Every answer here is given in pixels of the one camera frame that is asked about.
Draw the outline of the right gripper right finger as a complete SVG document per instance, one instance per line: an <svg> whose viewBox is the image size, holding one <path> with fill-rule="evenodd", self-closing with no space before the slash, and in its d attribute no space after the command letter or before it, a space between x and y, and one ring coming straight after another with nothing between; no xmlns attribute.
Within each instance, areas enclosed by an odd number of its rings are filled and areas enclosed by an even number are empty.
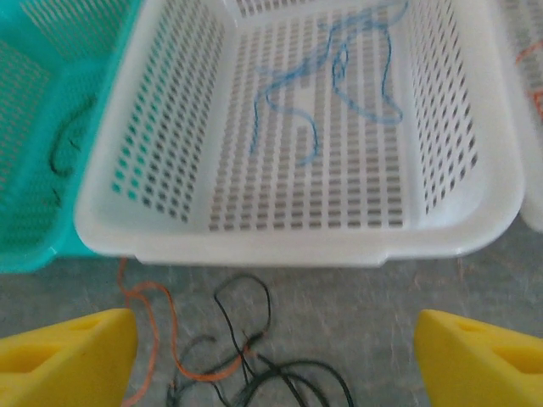
<svg viewBox="0 0 543 407"><path fill-rule="evenodd" d="M539 337L425 309L414 350L432 406L542 405Z"/></svg>

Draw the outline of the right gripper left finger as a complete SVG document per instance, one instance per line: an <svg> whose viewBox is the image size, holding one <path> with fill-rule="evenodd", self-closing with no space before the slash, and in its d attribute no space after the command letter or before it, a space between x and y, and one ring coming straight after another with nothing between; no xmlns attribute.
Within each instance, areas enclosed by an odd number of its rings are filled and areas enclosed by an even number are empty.
<svg viewBox="0 0 543 407"><path fill-rule="evenodd" d="M1 339L2 406L120 406L137 355L129 309Z"/></svg>

